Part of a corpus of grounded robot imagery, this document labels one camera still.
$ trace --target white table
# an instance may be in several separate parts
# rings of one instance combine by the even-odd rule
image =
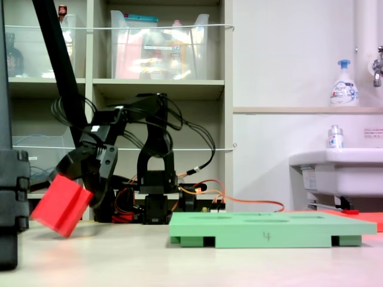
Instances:
[[[63,239],[31,222],[20,243],[0,287],[383,286],[383,234],[360,248],[179,248],[164,225],[82,222]]]

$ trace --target red cube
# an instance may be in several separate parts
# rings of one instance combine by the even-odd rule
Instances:
[[[62,236],[69,237],[92,197],[90,191],[76,182],[57,175],[31,217]]]

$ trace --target faucet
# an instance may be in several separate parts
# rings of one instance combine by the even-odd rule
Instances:
[[[379,46],[378,51],[380,54],[380,59],[376,59],[372,64],[372,68],[374,71],[373,86],[376,88],[382,86],[381,73],[383,68],[383,46]]]

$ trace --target pipe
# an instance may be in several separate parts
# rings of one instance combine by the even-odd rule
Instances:
[[[374,88],[369,66],[378,59],[379,0],[355,0],[356,55],[355,81],[361,106],[381,106],[380,89]]]

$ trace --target green foam tray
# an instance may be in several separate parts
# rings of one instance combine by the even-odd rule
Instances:
[[[171,243],[182,247],[314,248],[360,246],[376,224],[322,212],[175,212]]]

